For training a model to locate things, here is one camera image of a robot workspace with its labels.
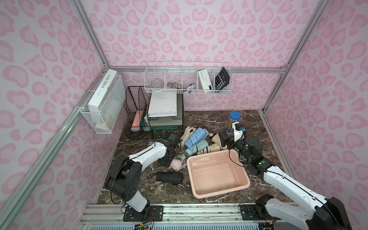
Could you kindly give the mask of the pink plastic storage box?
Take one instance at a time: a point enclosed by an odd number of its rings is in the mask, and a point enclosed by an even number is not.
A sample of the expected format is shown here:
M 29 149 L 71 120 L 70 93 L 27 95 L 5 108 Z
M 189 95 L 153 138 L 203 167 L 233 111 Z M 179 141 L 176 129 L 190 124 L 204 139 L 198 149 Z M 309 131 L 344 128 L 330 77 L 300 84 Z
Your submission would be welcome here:
M 249 188 L 251 182 L 235 150 L 222 150 L 187 159 L 193 196 L 202 199 Z

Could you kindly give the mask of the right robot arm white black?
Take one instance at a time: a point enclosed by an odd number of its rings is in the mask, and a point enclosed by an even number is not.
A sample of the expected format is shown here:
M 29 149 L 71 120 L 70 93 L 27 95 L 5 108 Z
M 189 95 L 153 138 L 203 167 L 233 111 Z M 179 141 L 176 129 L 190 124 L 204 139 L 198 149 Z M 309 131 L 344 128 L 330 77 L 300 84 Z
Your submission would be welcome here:
M 260 218 L 278 218 L 302 230 L 352 228 L 345 206 L 339 199 L 326 198 L 287 175 L 262 155 L 261 143 L 256 137 L 231 139 L 227 148 L 237 152 L 237 166 L 247 168 L 253 175 L 274 186 L 297 204 L 292 206 L 271 195 L 264 195 L 256 201 L 256 212 Z

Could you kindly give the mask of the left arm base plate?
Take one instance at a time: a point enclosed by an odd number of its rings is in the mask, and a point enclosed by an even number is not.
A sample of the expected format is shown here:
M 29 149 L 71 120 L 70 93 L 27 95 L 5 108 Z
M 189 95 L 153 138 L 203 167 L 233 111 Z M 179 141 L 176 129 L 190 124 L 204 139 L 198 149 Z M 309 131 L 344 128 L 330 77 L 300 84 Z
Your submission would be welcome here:
M 142 212 L 134 210 L 132 207 L 128 206 L 124 213 L 123 222 L 149 222 L 151 219 L 153 221 L 162 221 L 164 206 L 153 205 L 146 207 Z

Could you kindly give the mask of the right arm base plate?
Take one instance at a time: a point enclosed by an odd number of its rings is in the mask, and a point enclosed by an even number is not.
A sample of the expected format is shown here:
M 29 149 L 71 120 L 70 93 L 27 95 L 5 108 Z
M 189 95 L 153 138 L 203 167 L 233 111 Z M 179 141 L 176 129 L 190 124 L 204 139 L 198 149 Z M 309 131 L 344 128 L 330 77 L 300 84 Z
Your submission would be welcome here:
M 257 204 L 240 203 L 238 205 L 238 210 L 241 213 L 242 220 L 280 220 L 279 218 L 271 217 L 260 205 Z

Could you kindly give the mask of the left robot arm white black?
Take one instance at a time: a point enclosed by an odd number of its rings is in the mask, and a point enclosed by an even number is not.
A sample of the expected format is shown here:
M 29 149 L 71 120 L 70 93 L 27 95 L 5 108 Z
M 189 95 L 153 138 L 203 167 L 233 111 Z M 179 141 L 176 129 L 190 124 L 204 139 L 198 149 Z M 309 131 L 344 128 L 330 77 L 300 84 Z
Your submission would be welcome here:
M 106 177 L 106 189 L 137 213 L 148 214 L 150 203 L 139 191 L 141 173 L 153 162 L 168 168 L 175 157 L 174 150 L 178 143 L 179 136 L 171 134 L 167 140 L 154 141 L 136 154 L 120 154 Z

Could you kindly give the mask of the black umbrella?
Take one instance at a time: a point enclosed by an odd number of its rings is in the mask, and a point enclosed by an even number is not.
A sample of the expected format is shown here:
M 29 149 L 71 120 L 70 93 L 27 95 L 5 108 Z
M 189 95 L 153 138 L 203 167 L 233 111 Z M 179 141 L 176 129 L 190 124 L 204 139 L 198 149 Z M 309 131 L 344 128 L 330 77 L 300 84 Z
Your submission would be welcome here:
M 156 176 L 156 181 L 172 185 L 180 185 L 184 179 L 184 175 L 179 172 L 156 172 L 148 175 L 147 179 L 151 179 L 153 176 Z

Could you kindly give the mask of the pink umbrella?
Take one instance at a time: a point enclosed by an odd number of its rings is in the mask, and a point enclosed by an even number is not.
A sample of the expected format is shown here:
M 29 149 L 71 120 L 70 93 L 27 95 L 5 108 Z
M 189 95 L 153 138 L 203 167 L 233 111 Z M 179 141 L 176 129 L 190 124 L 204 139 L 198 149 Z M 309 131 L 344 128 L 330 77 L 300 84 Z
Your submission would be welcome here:
M 184 168 L 184 162 L 182 160 L 173 159 L 169 167 L 178 172 Z

